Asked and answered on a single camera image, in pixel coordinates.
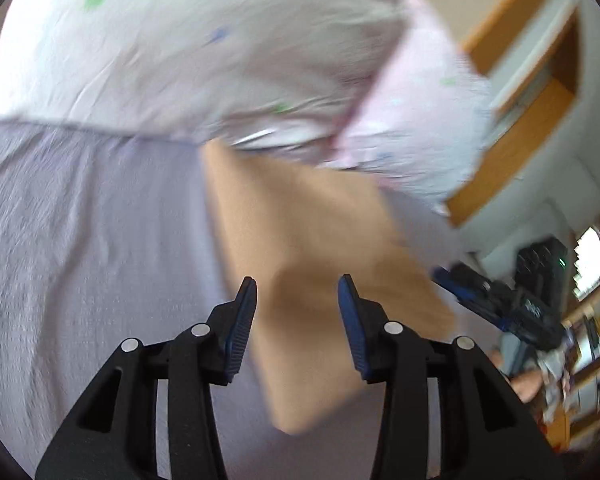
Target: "silver screw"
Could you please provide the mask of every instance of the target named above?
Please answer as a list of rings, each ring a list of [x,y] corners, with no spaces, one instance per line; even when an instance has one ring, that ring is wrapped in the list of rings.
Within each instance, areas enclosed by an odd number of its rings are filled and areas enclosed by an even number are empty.
[[[456,344],[462,350],[471,350],[471,348],[473,348],[475,346],[474,340],[465,335],[460,336],[458,339],[456,339]]]
[[[402,330],[404,330],[404,327],[397,321],[388,321],[384,324],[384,331],[388,334],[397,335],[402,333]]]
[[[202,337],[211,332],[211,327],[206,323],[198,323],[191,327],[191,333],[196,337]]]
[[[138,348],[138,339],[134,339],[130,337],[129,339],[125,339],[120,345],[123,352],[133,352],[136,348]]]

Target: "wooden plank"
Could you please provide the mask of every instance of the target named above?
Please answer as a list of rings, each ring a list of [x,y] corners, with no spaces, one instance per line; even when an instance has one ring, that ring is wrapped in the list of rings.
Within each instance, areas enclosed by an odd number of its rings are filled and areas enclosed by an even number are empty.
[[[582,301],[580,302],[580,306],[578,308],[576,308],[575,310],[570,312],[567,316],[562,318],[562,324],[563,325],[574,324],[577,320],[579,320],[584,315],[584,313],[586,312],[586,310],[588,308],[593,307],[593,305],[595,305],[596,302],[599,300],[600,300],[600,284],[595,289],[593,289],[587,296],[582,298]]]
[[[580,420],[571,424],[571,440],[576,440],[587,436],[592,431],[600,429],[600,411],[584,416]]]
[[[544,0],[502,0],[462,44],[478,72],[485,75],[503,56]]]
[[[580,389],[584,384],[593,380],[599,374],[600,374],[600,356],[595,361],[593,361],[589,365],[585,366],[582,370],[580,370],[578,373],[576,373],[573,376],[574,389],[575,390]]]
[[[529,67],[529,71],[527,72],[527,74],[524,76],[524,78],[522,78],[519,83],[518,83],[518,87],[516,88],[516,90],[514,92],[511,93],[511,95],[507,98],[507,100],[500,105],[500,107],[496,110],[496,117],[501,118],[502,116],[504,116],[510,109],[511,107],[516,103],[516,101],[520,98],[520,96],[522,95],[522,92],[524,92],[528,86],[530,85],[530,83],[536,78],[536,76],[538,76],[538,74],[540,73],[540,71],[553,59],[554,55],[558,52],[558,49],[560,49],[560,47],[562,46],[565,38],[567,38],[568,34],[572,31],[576,31],[576,28],[578,26],[578,7],[574,6],[573,9],[571,9],[571,13],[568,16],[568,18],[565,20],[564,24],[562,25],[562,28],[560,29],[560,31],[557,31],[553,41],[547,46],[547,50],[544,51],[544,53],[542,54],[541,57],[539,57],[539,59],[536,60],[536,62],[533,64],[533,66]],[[570,67],[572,72],[576,72],[577,70],[577,59],[573,59],[573,66]],[[562,63],[560,65],[560,76],[564,76],[564,73],[566,72],[567,67],[564,66],[564,63]],[[576,86],[574,85],[573,90],[569,89],[571,91],[571,93],[575,94],[576,93]]]
[[[463,224],[509,183],[555,130],[573,100],[574,95],[560,82],[549,82],[516,124],[487,151],[472,181],[446,201],[453,225]]]

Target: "gray bed sheet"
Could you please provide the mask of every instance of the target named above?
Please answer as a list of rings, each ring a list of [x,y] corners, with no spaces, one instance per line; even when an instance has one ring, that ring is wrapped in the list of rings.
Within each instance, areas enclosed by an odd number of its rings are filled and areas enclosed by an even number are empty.
[[[461,256],[453,231],[423,203],[395,193],[388,200],[421,263]],[[197,147],[0,123],[0,439],[30,475],[123,339],[173,338],[234,293],[225,288]],[[483,348],[496,342],[494,327],[440,294],[456,312],[457,334]],[[212,395],[230,478],[368,478],[381,385],[299,436],[270,424],[248,352],[234,383]],[[161,384],[158,468],[168,476],[165,398]],[[435,428],[434,396],[430,403]],[[429,440],[434,472],[435,429]]]

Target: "brown paper bag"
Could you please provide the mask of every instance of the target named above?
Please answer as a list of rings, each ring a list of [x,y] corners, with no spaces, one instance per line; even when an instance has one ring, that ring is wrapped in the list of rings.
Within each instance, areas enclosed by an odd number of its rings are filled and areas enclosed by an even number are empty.
[[[219,141],[203,159],[229,285],[258,283],[250,349],[277,428],[304,431],[364,385],[338,309],[342,274],[421,336],[453,330],[371,177],[246,156]]]

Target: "bright window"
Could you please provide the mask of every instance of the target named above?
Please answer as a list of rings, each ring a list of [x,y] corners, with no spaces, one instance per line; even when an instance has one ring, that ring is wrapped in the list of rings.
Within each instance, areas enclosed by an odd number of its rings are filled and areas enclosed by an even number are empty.
[[[590,227],[576,246],[576,288],[573,293],[581,300],[600,284],[600,234]]]

